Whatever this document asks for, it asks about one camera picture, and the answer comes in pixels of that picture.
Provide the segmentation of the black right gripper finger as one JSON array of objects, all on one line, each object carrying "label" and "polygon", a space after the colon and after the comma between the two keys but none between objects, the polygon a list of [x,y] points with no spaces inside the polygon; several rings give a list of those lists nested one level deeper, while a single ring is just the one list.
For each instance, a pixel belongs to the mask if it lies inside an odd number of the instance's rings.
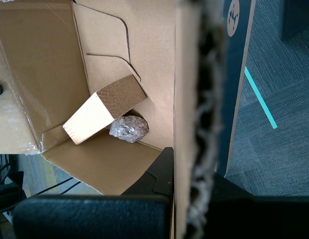
[{"label": "black right gripper finger", "polygon": [[174,192],[173,148],[118,196],[36,196],[13,211],[19,239],[168,239]]},{"label": "black right gripper finger", "polygon": [[309,197],[255,196],[218,173],[213,179],[208,239],[309,239]]}]

